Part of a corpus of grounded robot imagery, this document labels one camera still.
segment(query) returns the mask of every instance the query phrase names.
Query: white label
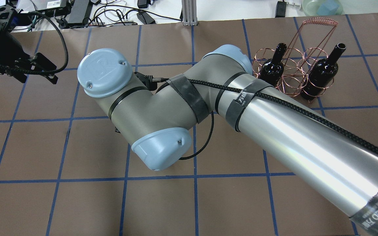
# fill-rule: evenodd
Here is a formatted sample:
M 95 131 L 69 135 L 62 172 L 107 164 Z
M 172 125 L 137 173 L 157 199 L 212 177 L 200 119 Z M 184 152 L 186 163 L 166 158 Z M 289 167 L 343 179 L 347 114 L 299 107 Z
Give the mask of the white label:
M 58 8 L 60 7 L 60 0 L 57 0 L 57 1 L 50 1 L 48 2 L 48 4 L 46 5 L 46 8 L 47 9 L 53 9 L 53 8 Z

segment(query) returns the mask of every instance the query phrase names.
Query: dark glass bottle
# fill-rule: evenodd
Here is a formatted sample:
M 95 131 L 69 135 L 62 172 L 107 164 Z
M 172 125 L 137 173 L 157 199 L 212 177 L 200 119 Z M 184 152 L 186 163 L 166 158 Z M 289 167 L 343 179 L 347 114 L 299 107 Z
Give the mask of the dark glass bottle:
M 277 85 L 282 73 L 284 73 L 284 64 L 282 64 L 281 60 L 286 50 L 287 45 L 285 45 L 285 43 L 278 44 L 272 59 L 268 59 L 263 64 L 259 72 L 259 79 L 264 80 L 274 87 Z
M 338 43 L 327 58 L 318 60 L 309 73 L 309 80 L 301 91 L 300 95 L 313 100 L 318 96 L 332 78 L 338 73 L 337 60 L 345 52 L 347 47 L 343 43 Z

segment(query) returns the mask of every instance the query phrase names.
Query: metal post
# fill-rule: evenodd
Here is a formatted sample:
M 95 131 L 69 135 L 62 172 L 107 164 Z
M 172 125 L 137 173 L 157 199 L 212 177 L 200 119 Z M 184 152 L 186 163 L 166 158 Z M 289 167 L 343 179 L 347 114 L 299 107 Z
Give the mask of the metal post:
M 182 0 L 183 25 L 198 25 L 196 17 L 196 0 Z

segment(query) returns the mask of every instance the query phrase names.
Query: copper wire rack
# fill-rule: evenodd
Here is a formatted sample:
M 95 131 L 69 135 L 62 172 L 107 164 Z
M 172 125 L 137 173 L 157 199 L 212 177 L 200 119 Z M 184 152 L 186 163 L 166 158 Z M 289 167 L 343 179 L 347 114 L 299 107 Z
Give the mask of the copper wire rack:
M 297 48 L 294 48 L 294 45 L 300 37 L 300 32 L 303 27 L 310 24 L 331 28 L 316 47 L 308 48 L 303 52 Z M 276 89 L 291 97 L 298 96 L 302 91 L 304 91 L 303 88 L 309 81 L 309 72 L 315 63 L 323 57 L 327 58 L 327 53 L 323 49 L 327 45 L 327 42 L 335 31 L 337 25 L 338 22 L 326 17 L 313 17 L 303 21 L 297 33 L 289 43 L 287 51 L 282 58 L 282 63 L 284 64 L 284 74 L 281 76 L 277 85 L 275 86 Z M 271 48 L 261 48 L 256 52 L 252 63 L 253 75 L 256 76 L 256 78 L 259 78 L 259 72 L 264 62 L 267 59 L 272 58 L 274 52 L 275 50 Z M 311 83 L 311 85 L 322 89 L 320 94 L 312 97 L 322 96 L 326 89 L 330 88 L 333 83 L 334 79 L 332 79 L 332 82 L 330 82 L 326 87 L 318 87 Z

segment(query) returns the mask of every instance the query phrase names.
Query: bottle neck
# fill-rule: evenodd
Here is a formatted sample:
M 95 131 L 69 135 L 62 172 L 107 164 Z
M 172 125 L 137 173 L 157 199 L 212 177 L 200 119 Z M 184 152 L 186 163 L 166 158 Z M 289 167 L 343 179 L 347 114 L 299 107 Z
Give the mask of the bottle neck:
M 273 57 L 272 57 L 272 63 L 275 65 L 279 64 L 286 50 L 287 50 L 287 45 L 285 43 L 278 44 L 278 46 L 276 47 L 275 53 L 273 54 Z
M 345 52 L 347 47 L 343 43 L 338 43 L 333 51 L 330 53 L 329 57 L 327 57 L 326 63 L 328 65 L 334 65 L 341 57 L 342 53 Z

